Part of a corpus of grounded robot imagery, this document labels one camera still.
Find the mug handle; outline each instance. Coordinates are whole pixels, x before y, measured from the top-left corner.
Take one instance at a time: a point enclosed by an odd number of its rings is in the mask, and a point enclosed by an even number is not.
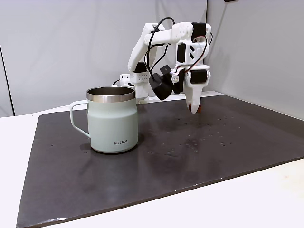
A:
[[[75,101],[73,102],[72,104],[70,104],[70,118],[71,118],[71,124],[72,126],[78,130],[79,132],[81,132],[82,134],[84,134],[85,136],[90,137],[90,135],[88,133],[86,133],[85,131],[81,130],[79,127],[76,127],[75,124],[74,124],[74,118],[73,118],[73,108],[76,106],[76,105],[84,105],[84,104],[87,104],[88,101]]]

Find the dark gray mat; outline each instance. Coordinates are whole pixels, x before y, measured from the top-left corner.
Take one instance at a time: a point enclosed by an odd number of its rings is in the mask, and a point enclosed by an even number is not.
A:
[[[228,96],[138,105],[139,143],[99,154],[69,113],[39,117],[17,227],[42,227],[224,181],[304,156],[304,122]],[[75,122],[87,128],[86,110]]]

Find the small red object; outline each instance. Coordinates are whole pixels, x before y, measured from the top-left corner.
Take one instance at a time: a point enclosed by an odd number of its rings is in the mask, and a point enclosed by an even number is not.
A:
[[[201,113],[201,105],[199,105],[198,110],[196,111],[196,113]]]

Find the cable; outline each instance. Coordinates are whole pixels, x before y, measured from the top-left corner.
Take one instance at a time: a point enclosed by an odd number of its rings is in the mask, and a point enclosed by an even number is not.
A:
[[[151,47],[152,39],[153,39],[153,37],[154,37],[154,34],[155,34],[156,30],[157,30],[158,27],[163,23],[163,21],[165,21],[165,20],[167,20],[167,19],[170,19],[170,20],[173,22],[173,24],[175,24],[175,21],[174,21],[173,18],[171,18],[171,17],[165,17],[165,18],[163,18],[163,19],[157,24],[157,26],[155,27],[155,29],[154,29],[154,31],[153,31],[153,33],[152,33],[152,35],[151,35],[151,38],[150,38],[150,41],[149,41],[149,45],[148,45],[147,69],[148,69],[148,71],[149,71],[151,77],[153,78],[153,80],[155,80],[155,79],[154,79],[154,77],[153,77],[152,71],[151,71],[150,66],[149,66],[150,47]]]
[[[163,53],[163,55],[162,55],[162,57],[160,57],[160,59],[159,60],[157,60],[157,62],[152,66],[152,68],[151,68],[151,71],[153,71],[153,68],[156,66],[156,64],[158,64],[159,63],[159,61],[161,61],[162,60],[162,58],[164,58],[165,57],[165,55],[166,55],[166,53],[167,53],[167,49],[168,49],[168,45],[166,46],[166,49],[165,49],[165,52]]]
[[[120,79],[114,81],[112,85],[114,86],[114,85],[116,84],[116,82],[118,82],[119,80],[120,80]]]
[[[206,47],[207,47],[207,37],[205,37],[205,39],[206,39],[206,45],[205,45],[205,47],[204,47],[204,50],[203,50],[203,53],[201,54],[201,56],[198,58],[198,60],[196,60],[186,71],[185,71],[185,73],[187,73],[187,72],[189,72],[198,62],[200,62],[201,61],[201,58],[204,56],[204,54],[205,54],[205,51],[206,51]]]
[[[146,68],[148,69],[148,67],[147,67],[147,61],[146,61],[147,53],[148,53],[148,51],[146,51],[146,54],[144,54],[143,62],[144,62],[144,65],[146,66]]]
[[[212,32],[210,34],[211,34],[211,41],[210,41],[209,45],[212,43],[212,40],[213,40],[213,34],[212,34]]]

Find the kiira logo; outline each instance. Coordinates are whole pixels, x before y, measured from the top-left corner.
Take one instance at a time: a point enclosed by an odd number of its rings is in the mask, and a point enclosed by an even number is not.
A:
[[[118,142],[114,142],[114,145],[124,144],[124,143],[127,143],[127,142],[128,142],[128,140],[118,141]]]

